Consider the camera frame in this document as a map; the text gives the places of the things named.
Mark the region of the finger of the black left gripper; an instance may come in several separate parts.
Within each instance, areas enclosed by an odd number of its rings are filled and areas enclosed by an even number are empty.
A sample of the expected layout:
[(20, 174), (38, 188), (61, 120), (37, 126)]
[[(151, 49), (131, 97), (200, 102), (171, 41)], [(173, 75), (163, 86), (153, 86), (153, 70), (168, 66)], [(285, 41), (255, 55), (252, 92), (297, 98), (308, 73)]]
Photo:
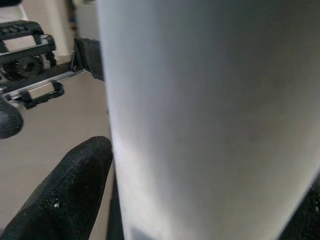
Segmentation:
[(104, 81), (103, 60), (100, 41), (76, 37), (72, 54), (72, 71), (86, 70), (98, 80)]
[(0, 138), (7, 139), (18, 134), (24, 125), (19, 110), (3, 98), (0, 99)]

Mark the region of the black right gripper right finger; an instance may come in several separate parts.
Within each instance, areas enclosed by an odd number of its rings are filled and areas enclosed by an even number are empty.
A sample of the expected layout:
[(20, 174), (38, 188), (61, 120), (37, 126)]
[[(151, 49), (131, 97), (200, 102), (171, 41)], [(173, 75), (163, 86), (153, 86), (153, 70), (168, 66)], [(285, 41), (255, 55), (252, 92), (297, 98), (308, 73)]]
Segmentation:
[(279, 240), (320, 240), (320, 175), (314, 180)]

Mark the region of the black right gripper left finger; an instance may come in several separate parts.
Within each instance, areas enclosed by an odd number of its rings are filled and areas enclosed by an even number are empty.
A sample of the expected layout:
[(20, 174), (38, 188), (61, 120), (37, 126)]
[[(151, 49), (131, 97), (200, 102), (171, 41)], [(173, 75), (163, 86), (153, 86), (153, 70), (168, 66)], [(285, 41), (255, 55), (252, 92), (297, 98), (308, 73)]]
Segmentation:
[(92, 137), (71, 149), (5, 227), (2, 240), (87, 240), (113, 160), (111, 141)]

